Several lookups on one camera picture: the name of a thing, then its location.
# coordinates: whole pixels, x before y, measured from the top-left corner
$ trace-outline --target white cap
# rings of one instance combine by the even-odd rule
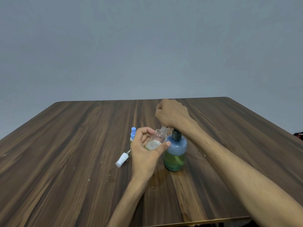
[[[122,166],[122,164],[128,159],[128,154],[127,153],[123,153],[121,155],[121,157],[119,158],[119,160],[116,162],[116,166],[120,167]]]

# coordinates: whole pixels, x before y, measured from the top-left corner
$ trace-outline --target small bottle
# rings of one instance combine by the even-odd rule
[[[165,151],[164,165],[170,171],[179,171],[184,165],[187,141],[177,129],[172,131],[166,141],[172,145]]]
[[[167,138],[167,127],[162,127],[161,129],[155,130],[153,135],[151,136],[150,140],[148,143],[145,145],[146,150],[153,150],[156,149],[158,146],[160,146],[162,143],[165,142]]]
[[[136,128],[135,128],[135,127],[132,127],[132,128],[131,128],[131,138],[130,138],[130,140],[129,140],[129,143],[130,143],[130,144],[131,144],[131,142],[134,140],[134,136],[135,136],[136,132],[137,132]]]

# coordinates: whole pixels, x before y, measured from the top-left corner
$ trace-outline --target blue spray nozzle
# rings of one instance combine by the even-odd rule
[[[135,127],[132,127],[132,128],[131,128],[131,139],[132,139],[132,140],[134,139],[134,136],[135,136],[136,132],[137,132],[136,128],[135,128]]]

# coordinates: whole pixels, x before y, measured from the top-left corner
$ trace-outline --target black pump head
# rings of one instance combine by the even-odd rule
[[[172,140],[175,142],[179,142],[182,138],[182,134],[180,131],[178,131],[177,129],[174,129],[172,131]]]

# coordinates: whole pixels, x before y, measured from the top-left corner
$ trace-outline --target wooden table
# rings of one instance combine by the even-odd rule
[[[303,142],[226,97],[179,99],[215,140],[303,205]],[[105,226],[131,178],[131,127],[161,127],[160,100],[57,102],[0,140],[0,226]],[[188,143],[180,172],[159,160],[132,226],[248,216]]]

